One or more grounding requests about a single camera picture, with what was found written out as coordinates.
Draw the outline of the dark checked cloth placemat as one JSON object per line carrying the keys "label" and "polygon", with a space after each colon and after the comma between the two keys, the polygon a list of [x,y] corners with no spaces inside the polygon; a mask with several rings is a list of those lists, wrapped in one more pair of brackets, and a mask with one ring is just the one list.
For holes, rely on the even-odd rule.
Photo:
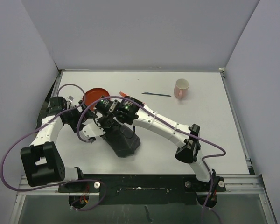
{"label": "dark checked cloth placemat", "polygon": [[120,158],[135,154],[140,146],[140,138],[126,125],[115,122],[111,127],[104,129],[102,139],[112,148]]}

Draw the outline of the pink white mug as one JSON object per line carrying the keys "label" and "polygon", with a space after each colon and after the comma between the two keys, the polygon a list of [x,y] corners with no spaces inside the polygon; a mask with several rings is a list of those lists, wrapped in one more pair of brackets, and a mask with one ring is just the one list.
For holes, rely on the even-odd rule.
{"label": "pink white mug", "polygon": [[174,96],[177,99],[182,99],[187,95],[188,89],[189,89],[189,82],[186,79],[183,79],[183,78],[178,79],[175,82]]}

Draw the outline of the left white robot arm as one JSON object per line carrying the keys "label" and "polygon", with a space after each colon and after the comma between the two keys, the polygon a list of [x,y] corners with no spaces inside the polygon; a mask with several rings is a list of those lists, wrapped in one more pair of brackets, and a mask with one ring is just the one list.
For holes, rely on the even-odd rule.
{"label": "left white robot arm", "polygon": [[70,102],[63,97],[50,98],[47,116],[42,119],[45,127],[38,131],[30,146],[21,149],[22,164],[31,187],[69,182],[76,192],[85,188],[82,170],[66,167],[56,148],[56,140],[64,125],[69,125],[74,133],[78,131],[80,112],[78,109],[68,111],[69,107]]}

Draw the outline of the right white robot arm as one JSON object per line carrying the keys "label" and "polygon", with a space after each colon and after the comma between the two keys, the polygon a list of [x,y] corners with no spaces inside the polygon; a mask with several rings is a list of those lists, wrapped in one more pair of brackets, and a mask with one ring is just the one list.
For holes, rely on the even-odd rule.
{"label": "right white robot arm", "polygon": [[[176,145],[175,158],[190,165],[202,190],[210,190],[211,193],[214,193],[225,187],[224,179],[209,167],[206,159],[225,156],[226,151],[201,138],[199,136],[200,126],[196,124],[188,126],[175,122],[130,96],[101,97],[93,104],[95,110],[102,115],[99,123],[113,119],[120,124],[129,124],[149,130]],[[203,155],[201,142],[218,148],[221,150],[221,154]]]}

